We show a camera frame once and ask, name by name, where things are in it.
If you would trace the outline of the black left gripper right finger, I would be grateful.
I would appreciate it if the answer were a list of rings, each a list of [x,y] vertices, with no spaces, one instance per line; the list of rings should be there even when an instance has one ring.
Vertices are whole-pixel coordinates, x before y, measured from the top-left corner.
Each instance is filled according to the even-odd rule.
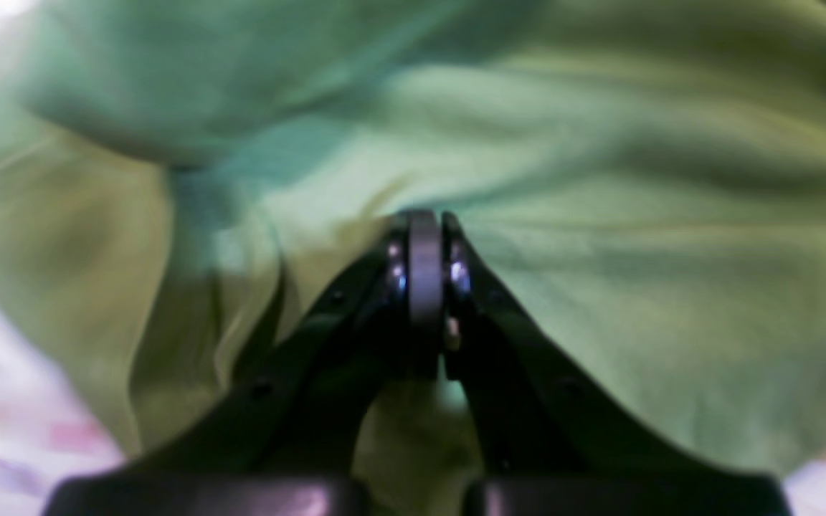
[[[485,466],[463,514],[791,513],[773,478],[692,457],[625,411],[528,316],[452,213],[442,237],[460,339],[446,357]]]

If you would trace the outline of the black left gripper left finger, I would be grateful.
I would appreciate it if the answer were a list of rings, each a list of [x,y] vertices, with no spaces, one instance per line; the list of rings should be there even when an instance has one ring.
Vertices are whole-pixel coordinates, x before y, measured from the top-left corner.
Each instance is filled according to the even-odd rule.
[[[391,376],[436,375],[440,317],[440,223],[402,212],[203,419],[128,466],[63,482],[44,512],[369,515],[348,472],[361,422]]]

